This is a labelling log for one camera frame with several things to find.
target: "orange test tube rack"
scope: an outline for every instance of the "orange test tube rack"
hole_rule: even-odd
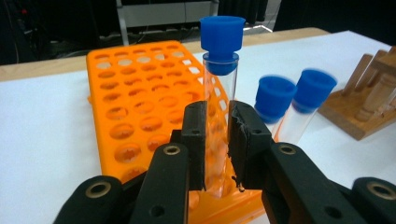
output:
[[[154,150],[204,100],[204,68],[177,41],[93,50],[87,56],[102,174],[122,183],[147,171]],[[227,158],[223,195],[190,192],[189,223],[245,222],[264,213],[261,192],[239,192]]]

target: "wooden test tube rack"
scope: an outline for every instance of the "wooden test tube rack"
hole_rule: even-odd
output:
[[[357,140],[396,121],[396,47],[364,54],[341,91],[318,112]]]

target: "cable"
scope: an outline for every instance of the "cable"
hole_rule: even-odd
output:
[[[132,44],[139,44],[141,41],[143,41],[143,39],[146,37],[147,32],[149,31],[149,26],[146,26],[146,31],[141,31],[141,36]]]
[[[71,57],[76,57],[76,56],[81,56],[81,55],[87,55],[92,49],[82,49],[82,50],[77,50],[73,52],[66,53],[64,55],[57,55],[55,58],[71,58]]]
[[[16,36],[15,36],[14,26],[12,24],[11,14],[9,12],[7,1],[3,0],[3,2],[4,2],[5,9],[6,9],[8,21],[9,21],[9,26],[10,26],[11,31],[12,31],[12,37],[13,37],[13,40],[14,40],[14,49],[15,49],[15,56],[16,56],[16,61],[17,61],[16,63],[19,63],[20,62],[20,53],[19,53],[19,49],[18,49],[17,39],[16,39]]]
[[[186,38],[188,38],[190,35],[192,35],[193,32],[194,32],[194,27],[192,26],[192,27],[190,28],[190,30],[188,30],[187,33],[186,33],[185,35],[183,35],[183,36],[180,38],[180,43],[182,43],[184,39],[186,39]]]

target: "capped test tube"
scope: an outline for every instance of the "capped test tube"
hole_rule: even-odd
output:
[[[276,130],[274,141],[297,145],[306,126],[336,84],[335,78],[323,71],[305,69],[297,82],[297,92],[291,105]]]
[[[231,16],[201,19],[206,111],[205,184],[207,192],[222,197],[228,152],[228,108],[235,93],[245,20]]]
[[[285,77],[269,75],[260,78],[254,108],[273,138],[296,92],[294,83]]]

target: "lab equipment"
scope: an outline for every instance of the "lab equipment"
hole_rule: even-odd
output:
[[[177,41],[93,50],[87,68],[102,175],[121,183],[147,171],[156,148],[169,142],[172,130],[185,125],[186,105],[205,98],[205,69]],[[225,92],[220,84],[219,89]],[[206,163],[214,156],[208,154]],[[233,167],[223,157],[221,198],[190,191],[190,223],[245,220],[264,213],[258,191],[240,195],[233,187]],[[246,210],[236,212],[239,204]]]
[[[341,91],[332,93],[319,113],[361,140],[396,121],[396,47],[363,54]]]
[[[294,83],[280,75],[260,78],[254,108],[273,137],[296,92]]]
[[[321,104],[337,81],[318,69],[305,69],[297,82],[291,106],[276,130],[276,142],[297,144]]]
[[[184,120],[202,116],[203,106],[186,107]],[[229,121],[236,184],[262,190],[271,223],[396,222],[396,186],[373,177],[357,179],[352,189],[337,185],[299,147],[274,143],[245,103],[231,101]],[[54,223],[187,223],[187,192],[197,187],[189,180],[204,176],[189,162],[204,162],[203,154],[195,156],[205,151],[196,144],[205,141],[205,120],[189,124],[174,130],[171,143],[155,151],[148,171],[127,183],[104,175],[83,182]]]
[[[231,16],[201,19],[201,47],[204,54],[204,88],[207,101],[206,189],[215,197],[224,190],[228,151],[227,118],[233,100],[245,19]]]

